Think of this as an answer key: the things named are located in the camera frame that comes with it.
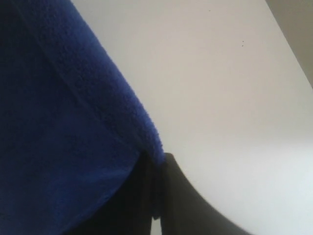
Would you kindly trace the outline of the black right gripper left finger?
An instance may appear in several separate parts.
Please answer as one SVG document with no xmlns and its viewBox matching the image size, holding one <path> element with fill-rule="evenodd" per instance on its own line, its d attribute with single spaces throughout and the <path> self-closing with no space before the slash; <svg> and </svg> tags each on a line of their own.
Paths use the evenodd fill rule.
<svg viewBox="0 0 313 235">
<path fill-rule="evenodd" d="M 153 163 L 142 153 L 127 180 L 90 218 L 67 235 L 149 235 L 152 224 Z"/>
</svg>

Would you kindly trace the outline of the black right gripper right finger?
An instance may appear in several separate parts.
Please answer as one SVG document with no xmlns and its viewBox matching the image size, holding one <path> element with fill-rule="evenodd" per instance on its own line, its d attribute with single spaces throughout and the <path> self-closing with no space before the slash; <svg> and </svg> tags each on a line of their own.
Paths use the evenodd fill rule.
<svg viewBox="0 0 313 235">
<path fill-rule="evenodd" d="M 183 174 L 174 156 L 157 168 L 157 215 L 163 235 L 247 235 L 211 206 Z"/>
</svg>

